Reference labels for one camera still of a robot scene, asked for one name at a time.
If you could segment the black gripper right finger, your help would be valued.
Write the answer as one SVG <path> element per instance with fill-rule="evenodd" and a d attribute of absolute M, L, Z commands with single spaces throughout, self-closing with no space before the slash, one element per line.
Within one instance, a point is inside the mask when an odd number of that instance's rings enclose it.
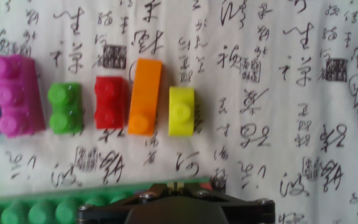
<path fill-rule="evenodd" d="M 199 183 L 184 183 L 179 195 L 211 202 L 221 208 L 227 217 L 274 217 L 275 202 L 268 198 L 245 201 L 215 190 L 204 188 Z"/>

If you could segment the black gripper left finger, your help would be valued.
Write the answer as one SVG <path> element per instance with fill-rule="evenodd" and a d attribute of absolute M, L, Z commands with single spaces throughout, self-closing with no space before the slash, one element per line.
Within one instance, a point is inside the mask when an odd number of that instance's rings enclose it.
<path fill-rule="evenodd" d="M 104 206 L 84 204 L 77 210 L 77 217 L 127 217 L 129 212 L 138 205 L 168 197 L 171 190 L 167 184 L 153 184 L 144 192 L 131 195 L 117 202 Z"/>

